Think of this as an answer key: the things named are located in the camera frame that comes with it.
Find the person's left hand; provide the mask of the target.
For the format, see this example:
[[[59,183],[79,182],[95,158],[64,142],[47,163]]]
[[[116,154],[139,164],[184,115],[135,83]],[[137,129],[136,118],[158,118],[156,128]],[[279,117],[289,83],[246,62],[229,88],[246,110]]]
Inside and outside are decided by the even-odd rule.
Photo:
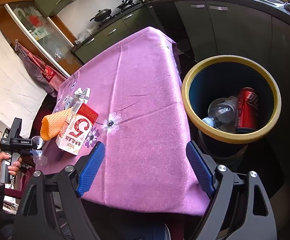
[[[0,152],[0,186],[5,184],[5,177],[10,178],[10,176],[15,177],[20,171],[21,157],[18,160],[10,163],[11,155],[6,152]]]

